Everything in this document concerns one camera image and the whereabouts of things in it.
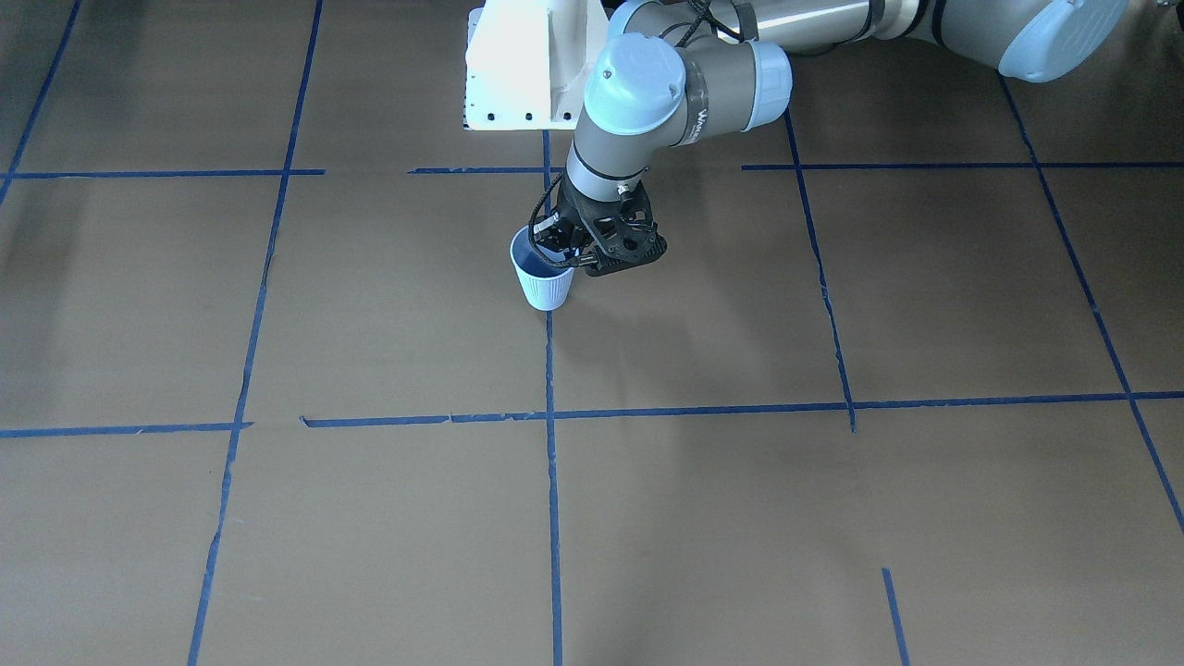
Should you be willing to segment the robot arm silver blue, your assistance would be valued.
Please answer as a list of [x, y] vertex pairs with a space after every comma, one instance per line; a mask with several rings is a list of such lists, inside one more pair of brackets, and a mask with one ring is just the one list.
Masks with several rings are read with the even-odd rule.
[[1125, 1], [626, 1], [583, 94], [562, 177], [525, 228], [533, 252], [588, 277], [665, 252], [642, 177], [654, 153], [786, 111], [794, 51], [910, 37], [1011, 79], [1056, 81], [1103, 43]]

